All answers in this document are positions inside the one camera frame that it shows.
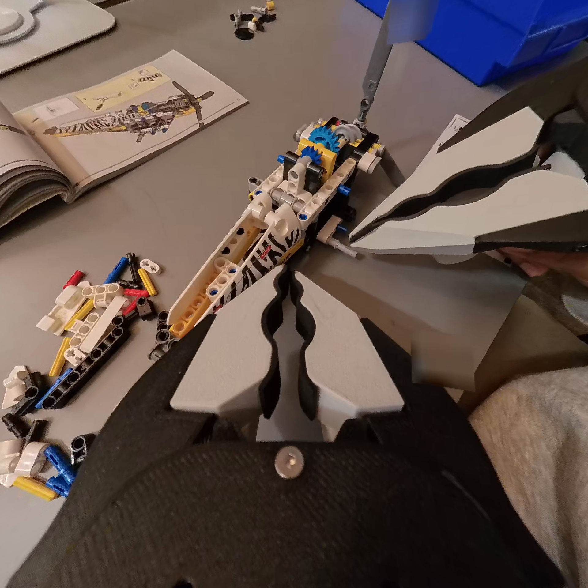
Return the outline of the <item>zebra sticker sheet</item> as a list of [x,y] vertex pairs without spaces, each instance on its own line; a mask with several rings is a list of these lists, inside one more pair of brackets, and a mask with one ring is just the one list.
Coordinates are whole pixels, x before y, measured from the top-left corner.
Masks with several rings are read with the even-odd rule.
[[464,117],[460,114],[455,114],[451,119],[450,123],[445,127],[442,134],[438,137],[436,142],[431,147],[430,151],[427,154],[427,157],[432,156],[433,154],[437,153],[439,148],[447,142],[450,138],[452,138],[457,132],[460,131],[461,128],[465,127],[470,123],[470,119]]

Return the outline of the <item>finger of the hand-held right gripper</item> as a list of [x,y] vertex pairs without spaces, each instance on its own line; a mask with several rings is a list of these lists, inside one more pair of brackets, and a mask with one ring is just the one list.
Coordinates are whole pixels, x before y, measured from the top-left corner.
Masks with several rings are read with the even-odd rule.
[[442,151],[432,149],[415,172],[349,234],[349,242],[358,243],[370,231],[373,221],[399,203],[433,192],[455,174],[480,166],[506,164],[525,155],[536,144],[544,124],[539,115],[525,107],[452,146],[446,141]]
[[485,197],[387,220],[351,246],[375,254],[469,255],[503,247],[587,249],[587,182],[548,170],[515,175]]

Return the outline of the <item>zebra striped lego helicopter model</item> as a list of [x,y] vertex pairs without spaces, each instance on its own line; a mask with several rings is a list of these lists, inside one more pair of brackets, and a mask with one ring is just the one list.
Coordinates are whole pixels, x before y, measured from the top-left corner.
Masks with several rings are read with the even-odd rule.
[[332,117],[299,129],[297,147],[277,158],[279,166],[264,180],[250,177],[249,204],[224,240],[200,268],[170,313],[158,315],[159,359],[206,316],[216,313],[273,269],[316,239],[355,257],[333,233],[353,221],[348,205],[358,172],[371,174],[386,148],[366,128],[366,117],[394,41],[389,3],[366,71],[360,114],[352,123]]

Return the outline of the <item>person's right hand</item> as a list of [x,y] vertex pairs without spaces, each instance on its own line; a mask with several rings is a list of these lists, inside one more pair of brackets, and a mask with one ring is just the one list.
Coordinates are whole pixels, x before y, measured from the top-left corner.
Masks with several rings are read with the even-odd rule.
[[517,247],[503,247],[497,251],[515,262],[530,277],[556,270],[587,284],[587,252],[544,252]]

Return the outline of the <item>open instruction booklet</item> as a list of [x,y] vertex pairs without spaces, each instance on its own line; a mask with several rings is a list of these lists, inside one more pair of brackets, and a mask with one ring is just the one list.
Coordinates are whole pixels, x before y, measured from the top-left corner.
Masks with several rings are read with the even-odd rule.
[[1,227],[49,199],[74,202],[246,104],[175,50],[14,114],[1,104]]

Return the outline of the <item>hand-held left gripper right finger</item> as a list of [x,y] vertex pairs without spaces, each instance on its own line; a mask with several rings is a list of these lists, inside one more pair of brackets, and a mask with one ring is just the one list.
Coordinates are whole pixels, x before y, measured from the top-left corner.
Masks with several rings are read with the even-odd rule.
[[293,273],[300,406],[332,442],[344,422],[400,411],[404,401],[358,315],[301,272]]

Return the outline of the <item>pile of loose lego pieces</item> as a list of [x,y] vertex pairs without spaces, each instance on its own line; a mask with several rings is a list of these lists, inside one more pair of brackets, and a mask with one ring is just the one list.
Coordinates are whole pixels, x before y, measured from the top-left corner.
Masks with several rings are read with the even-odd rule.
[[161,271],[156,262],[128,253],[103,283],[93,285],[76,271],[63,285],[53,309],[36,324],[61,341],[49,372],[16,365],[2,383],[1,423],[13,436],[1,442],[2,487],[49,502],[68,497],[97,434],[77,435],[63,452],[44,440],[49,423],[34,415],[64,408],[127,342],[132,322],[154,316],[152,276]]

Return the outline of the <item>flat grey stand base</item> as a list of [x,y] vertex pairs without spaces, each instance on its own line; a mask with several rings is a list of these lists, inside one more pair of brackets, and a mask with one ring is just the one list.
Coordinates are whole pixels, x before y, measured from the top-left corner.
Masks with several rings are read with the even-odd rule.
[[90,1],[1,1],[1,75],[112,29]]

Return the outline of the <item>small cluster of lego parts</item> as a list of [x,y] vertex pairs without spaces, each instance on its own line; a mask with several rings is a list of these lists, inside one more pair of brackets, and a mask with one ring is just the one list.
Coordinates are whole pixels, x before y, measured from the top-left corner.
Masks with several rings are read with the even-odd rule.
[[265,25],[276,20],[275,1],[264,5],[251,6],[249,13],[238,10],[230,14],[234,34],[239,40],[250,40],[257,32],[264,32]]

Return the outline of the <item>blue plastic bin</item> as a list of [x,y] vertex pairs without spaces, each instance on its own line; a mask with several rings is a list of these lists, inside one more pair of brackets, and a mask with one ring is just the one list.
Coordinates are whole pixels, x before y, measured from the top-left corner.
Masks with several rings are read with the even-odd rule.
[[375,92],[392,45],[415,40],[478,86],[544,64],[587,38],[587,1],[359,1],[383,18],[364,78]]

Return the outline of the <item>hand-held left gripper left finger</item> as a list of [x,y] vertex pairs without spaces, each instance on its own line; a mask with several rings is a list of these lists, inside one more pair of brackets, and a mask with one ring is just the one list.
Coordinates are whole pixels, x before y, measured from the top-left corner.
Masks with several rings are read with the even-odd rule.
[[287,266],[278,266],[213,319],[195,327],[206,334],[171,398],[171,408],[231,420],[247,439],[256,439],[261,415],[270,417],[279,399],[273,335],[283,321],[288,284]]

